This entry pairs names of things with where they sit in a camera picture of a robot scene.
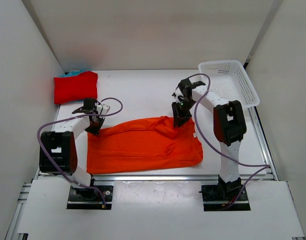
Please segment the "red t shirt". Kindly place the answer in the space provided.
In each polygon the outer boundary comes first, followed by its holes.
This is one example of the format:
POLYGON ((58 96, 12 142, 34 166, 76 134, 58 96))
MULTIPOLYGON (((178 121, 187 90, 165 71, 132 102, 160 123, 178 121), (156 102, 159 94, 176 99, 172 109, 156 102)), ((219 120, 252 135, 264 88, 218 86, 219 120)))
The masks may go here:
POLYGON ((69 102, 97 99, 98 74, 84 71, 78 75, 54 77, 54 104, 61 105, 69 102))

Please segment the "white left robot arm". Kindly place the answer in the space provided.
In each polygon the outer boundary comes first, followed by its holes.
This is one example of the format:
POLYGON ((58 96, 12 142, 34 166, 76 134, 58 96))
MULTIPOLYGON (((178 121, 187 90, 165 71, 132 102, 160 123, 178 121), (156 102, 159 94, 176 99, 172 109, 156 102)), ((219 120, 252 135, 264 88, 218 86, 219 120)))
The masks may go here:
POLYGON ((82 132, 99 135, 110 106, 93 98, 86 98, 83 105, 62 121, 54 131, 44 131, 39 137, 42 143, 39 153, 39 170, 52 176, 60 176, 75 188, 92 188, 92 175, 78 165, 76 139, 82 132))

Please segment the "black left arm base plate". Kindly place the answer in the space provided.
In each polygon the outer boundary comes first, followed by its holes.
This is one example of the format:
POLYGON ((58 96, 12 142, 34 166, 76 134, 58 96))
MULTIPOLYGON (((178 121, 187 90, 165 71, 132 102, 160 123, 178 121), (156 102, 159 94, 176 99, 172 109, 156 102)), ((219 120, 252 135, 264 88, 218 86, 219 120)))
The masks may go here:
POLYGON ((114 196, 114 185, 105 183, 104 185, 95 184, 104 196, 96 190, 88 188, 76 188, 70 186, 66 208, 68 210, 111 210, 114 196))

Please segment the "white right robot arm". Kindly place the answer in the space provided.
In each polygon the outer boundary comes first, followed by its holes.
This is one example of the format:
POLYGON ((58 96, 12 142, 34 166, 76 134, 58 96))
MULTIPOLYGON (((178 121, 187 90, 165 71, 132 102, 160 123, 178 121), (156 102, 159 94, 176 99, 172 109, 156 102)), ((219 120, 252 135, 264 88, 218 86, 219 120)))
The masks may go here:
POLYGON ((221 159, 218 175, 218 191, 222 196, 238 192, 241 187, 239 173, 239 149, 247 131, 242 104, 229 101, 210 91, 210 83, 191 82, 185 78, 179 82, 172 96, 173 126, 179 128, 191 118, 197 118, 197 107, 202 105, 213 115, 213 133, 220 143, 221 159))

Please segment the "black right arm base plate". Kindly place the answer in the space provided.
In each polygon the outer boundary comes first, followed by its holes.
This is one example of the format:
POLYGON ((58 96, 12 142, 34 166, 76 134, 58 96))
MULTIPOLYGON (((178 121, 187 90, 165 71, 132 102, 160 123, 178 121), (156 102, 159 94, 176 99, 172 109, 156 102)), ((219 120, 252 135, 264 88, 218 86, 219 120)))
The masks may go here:
POLYGON ((246 189, 238 196, 240 189, 224 195, 218 185, 202 185, 199 193, 202 194, 203 211, 250 211, 250 202, 246 189))

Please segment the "orange t shirt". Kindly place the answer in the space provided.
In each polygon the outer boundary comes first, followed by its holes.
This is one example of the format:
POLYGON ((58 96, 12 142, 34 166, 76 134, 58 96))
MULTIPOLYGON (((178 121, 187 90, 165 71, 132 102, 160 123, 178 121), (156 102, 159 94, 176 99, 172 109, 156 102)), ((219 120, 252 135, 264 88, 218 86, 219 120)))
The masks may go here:
POLYGON ((187 168, 203 161, 203 147, 189 120, 169 116, 135 119, 87 135, 86 171, 92 175, 187 168))

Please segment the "teal t shirt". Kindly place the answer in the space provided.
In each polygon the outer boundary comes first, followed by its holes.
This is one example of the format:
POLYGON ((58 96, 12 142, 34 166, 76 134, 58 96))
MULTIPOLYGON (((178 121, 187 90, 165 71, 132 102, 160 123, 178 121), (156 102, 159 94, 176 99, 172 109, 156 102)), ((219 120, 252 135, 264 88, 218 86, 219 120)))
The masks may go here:
POLYGON ((84 70, 72 70, 70 72, 65 72, 64 74, 59 75, 58 78, 75 77, 83 72, 85 71, 84 70))

